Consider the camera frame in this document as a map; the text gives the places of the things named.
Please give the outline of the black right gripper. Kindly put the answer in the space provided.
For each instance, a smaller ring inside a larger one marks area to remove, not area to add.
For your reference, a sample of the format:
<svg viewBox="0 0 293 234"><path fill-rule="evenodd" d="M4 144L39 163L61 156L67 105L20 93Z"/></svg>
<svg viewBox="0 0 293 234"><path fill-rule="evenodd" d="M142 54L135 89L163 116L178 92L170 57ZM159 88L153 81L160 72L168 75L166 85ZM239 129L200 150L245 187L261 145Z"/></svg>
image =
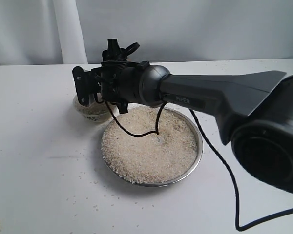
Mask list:
<svg viewBox="0 0 293 234"><path fill-rule="evenodd" d="M128 103L141 103L139 83L147 62L130 62L117 39L107 40L103 51L101 95L105 101L117 103L119 114L128 113Z"/></svg>

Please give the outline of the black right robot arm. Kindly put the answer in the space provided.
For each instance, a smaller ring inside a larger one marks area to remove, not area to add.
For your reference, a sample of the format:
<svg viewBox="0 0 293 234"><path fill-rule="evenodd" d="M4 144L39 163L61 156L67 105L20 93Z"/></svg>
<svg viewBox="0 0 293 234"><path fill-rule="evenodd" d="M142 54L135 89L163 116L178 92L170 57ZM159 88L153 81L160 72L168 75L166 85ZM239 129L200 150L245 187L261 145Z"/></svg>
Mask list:
<svg viewBox="0 0 293 234"><path fill-rule="evenodd" d="M139 44L109 39L102 57L101 95L121 114L130 103L173 103L215 118L223 144L256 179L293 194L293 75L172 75L148 61L129 62Z"/></svg>

